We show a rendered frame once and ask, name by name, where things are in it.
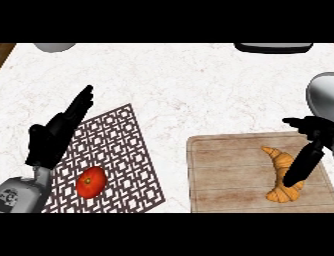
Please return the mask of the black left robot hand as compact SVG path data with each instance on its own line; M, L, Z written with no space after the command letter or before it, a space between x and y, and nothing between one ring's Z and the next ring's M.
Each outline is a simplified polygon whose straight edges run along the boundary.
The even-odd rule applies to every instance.
M87 85L67 110L59 112L46 125L28 129L30 143L25 164L53 169L67 151L75 129L93 105L93 86Z

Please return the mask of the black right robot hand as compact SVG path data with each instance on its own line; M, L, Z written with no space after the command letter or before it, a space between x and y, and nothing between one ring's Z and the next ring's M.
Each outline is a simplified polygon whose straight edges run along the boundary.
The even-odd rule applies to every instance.
M298 130L310 141L303 147L294 159L284 177L284 185L291 187L298 181L304 181L325 155L324 149L331 150L334 144L334 122L316 116L284 118L282 122Z

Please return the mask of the golden brown croissant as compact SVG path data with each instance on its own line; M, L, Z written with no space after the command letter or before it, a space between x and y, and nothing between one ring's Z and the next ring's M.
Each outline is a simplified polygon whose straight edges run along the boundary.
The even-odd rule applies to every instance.
M266 193L266 199L278 203L293 202L300 198L300 190L304 186L303 181L297 182L291 187L287 187L284 185L284 177L294 162L294 158L287 152L282 152L278 148L263 146L262 150L270 157L276 174L275 187Z

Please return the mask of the pale wooden cutting board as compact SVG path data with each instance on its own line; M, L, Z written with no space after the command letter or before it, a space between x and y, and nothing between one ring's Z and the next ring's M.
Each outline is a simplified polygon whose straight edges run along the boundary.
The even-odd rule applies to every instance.
M297 155L307 140L295 132L194 136L186 158L191 211L195 213L334 213L334 188L318 165L294 202L266 199L275 187L275 168L264 146Z

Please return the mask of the red tomato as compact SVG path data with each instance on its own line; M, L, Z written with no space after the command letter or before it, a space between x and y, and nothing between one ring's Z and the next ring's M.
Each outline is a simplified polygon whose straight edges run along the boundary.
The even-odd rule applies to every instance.
M87 168L75 183L77 194L84 198L95 198L105 189L106 175L101 167Z

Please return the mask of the brown patterned placemat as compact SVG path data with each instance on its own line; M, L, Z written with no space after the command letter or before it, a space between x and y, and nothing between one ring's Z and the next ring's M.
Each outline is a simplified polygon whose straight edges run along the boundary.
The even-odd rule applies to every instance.
M75 182L89 167L102 167L104 191L84 199ZM52 172L44 213L143 213L163 202L164 193L132 104L87 119Z

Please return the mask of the black and grey appliance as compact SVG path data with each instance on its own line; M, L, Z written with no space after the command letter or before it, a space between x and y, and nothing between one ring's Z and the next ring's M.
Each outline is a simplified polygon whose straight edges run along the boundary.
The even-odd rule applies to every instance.
M312 43L236 43L235 48L248 53L295 54L306 53Z

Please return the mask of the grey rounded bowl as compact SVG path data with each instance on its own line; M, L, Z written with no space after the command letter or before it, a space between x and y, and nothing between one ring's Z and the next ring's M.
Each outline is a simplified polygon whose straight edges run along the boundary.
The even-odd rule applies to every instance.
M36 47L47 53L64 52L74 46L74 43L36 43Z

